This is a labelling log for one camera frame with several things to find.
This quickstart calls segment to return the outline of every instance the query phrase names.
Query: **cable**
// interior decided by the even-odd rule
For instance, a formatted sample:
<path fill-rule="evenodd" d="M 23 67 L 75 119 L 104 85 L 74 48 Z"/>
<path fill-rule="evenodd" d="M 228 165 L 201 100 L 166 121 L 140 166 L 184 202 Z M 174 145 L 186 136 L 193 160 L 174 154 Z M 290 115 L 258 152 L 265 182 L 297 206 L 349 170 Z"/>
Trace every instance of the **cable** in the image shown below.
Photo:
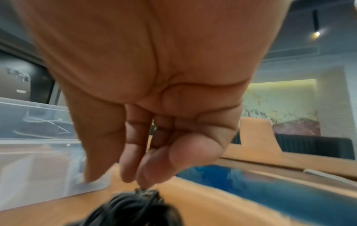
<path fill-rule="evenodd" d="M 116 195 L 86 219 L 66 226 L 183 226 L 177 209 L 157 190 L 136 189 Z"/>

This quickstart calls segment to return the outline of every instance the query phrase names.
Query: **air vent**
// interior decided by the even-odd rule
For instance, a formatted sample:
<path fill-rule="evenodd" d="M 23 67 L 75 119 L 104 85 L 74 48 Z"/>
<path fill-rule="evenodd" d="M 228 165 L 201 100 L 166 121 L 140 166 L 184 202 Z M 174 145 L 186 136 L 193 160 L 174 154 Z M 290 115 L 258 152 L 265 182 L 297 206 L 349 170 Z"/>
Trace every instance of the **air vent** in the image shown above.
<path fill-rule="evenodd" d="M 263 61 L 319 55 L 318 46 L 269 51 Z"/>

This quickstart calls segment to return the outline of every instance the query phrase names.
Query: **hand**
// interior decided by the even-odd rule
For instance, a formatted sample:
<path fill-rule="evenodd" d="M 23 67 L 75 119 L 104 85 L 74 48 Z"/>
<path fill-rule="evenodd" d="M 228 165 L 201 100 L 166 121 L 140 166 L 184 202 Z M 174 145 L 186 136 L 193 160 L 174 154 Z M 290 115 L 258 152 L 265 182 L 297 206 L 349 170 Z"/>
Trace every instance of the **hand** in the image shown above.
<path fill-rule="evenodd" d="M 212 163 L 287 0 L 14 0 L 59 83 L 87 154 L 147 188 Z M 157 130 L 146 151 L 151 122 Z"/>

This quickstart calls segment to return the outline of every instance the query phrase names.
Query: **transparent box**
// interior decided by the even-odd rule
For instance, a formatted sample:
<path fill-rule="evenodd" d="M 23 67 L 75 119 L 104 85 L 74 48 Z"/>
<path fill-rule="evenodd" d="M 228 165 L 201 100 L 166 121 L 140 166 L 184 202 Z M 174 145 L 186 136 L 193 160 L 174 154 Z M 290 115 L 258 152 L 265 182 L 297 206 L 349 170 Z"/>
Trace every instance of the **transparent box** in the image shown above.
<path fill-rule="evenodd" d="M 108 187 L 85 162 L 66 107 L 0 98 L 0 211 Z"/>

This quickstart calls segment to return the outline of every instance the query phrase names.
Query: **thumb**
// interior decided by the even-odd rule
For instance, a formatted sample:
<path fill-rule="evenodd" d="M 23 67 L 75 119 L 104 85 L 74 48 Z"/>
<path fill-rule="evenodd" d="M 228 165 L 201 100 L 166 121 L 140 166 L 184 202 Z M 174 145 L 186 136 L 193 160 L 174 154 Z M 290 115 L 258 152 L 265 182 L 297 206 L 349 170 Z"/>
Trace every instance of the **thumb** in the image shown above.
<path fill-rule="evenodd" d="M 95 181 L 119 161 L 123 152 L 125 108 L 122 104 L 98 99 L 79 89 L 65 88 L 74 128 L 87 155 L 84 180 Z"/>

